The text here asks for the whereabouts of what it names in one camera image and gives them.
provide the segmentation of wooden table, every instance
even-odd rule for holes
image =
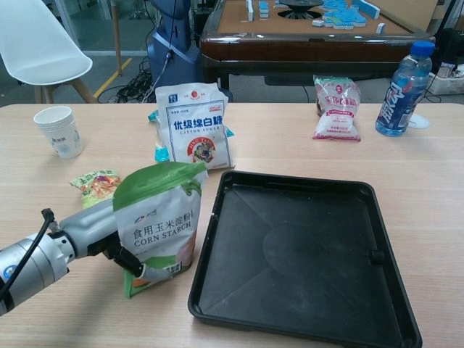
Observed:
[[[34,232],[40,210],[58,220],[80,209],[67,182],[88,171],[122,176],[154,163],[150,104],[71,105],[85,149],[60,159],[32,117],[44,105],[0,109],[0,248]],[[421,104],[431,121],[401,138],[374,130],[380,105],[356,117],[360,143],[315,141],[314,104],[229,104],[226,123],[237,170],[366,181],[376,190],[424,347],[464,342],[464,107]],[[210,173],[199,222],[201,249],[221,171]],[[104,256],[70,264],[70,273],[0,319],[1,347],[334,347],[259,332],[207,326],[186,302],[193,268],[131,300],[122,271]]]

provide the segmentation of blue bottle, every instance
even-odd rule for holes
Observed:
[[[377,117],[376,130],[379,133],[401,136],[406,131],[415,106],[427,89],[428,74],[432,68],[430,56],[434,49],[432,42],[416,41],[410,54],[400,62]]]

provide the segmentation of white paper cup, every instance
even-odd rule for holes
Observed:
[[[49,107],[37,113],[34,122],[61,158],[73,158],[82,152],[71,108]]]

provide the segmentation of white chair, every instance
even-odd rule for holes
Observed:
[[[36,102],[53,103],[53,90],[70,84],[87,103],[97,103],[79,78],[92,60],[75,45],[42,0],[0,0],[0,55],[7,72],[34,85]]]

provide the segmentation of snack bag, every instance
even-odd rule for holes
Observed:
[[[163,162],[130,174],[115,192],[113,210],[121,245],[148,267],[166,270],[158,281],[191,265],[206,177],[204,163]],[[154,283],[124,270],[126,297]]]
[[[360,104],[360,90],[349,78],[314,77],[318,108],[322,112],[313,139],[360,141],[353,120]]]
[[[163,86],[155,93],[159,135],[170,161],[233,167],[223,123],[228,98],[216,83]]]
[[[82,192],[82,207],[89,208],[113,197],[121,178],[115,170],[95,170],[71,180],[71,186]]]

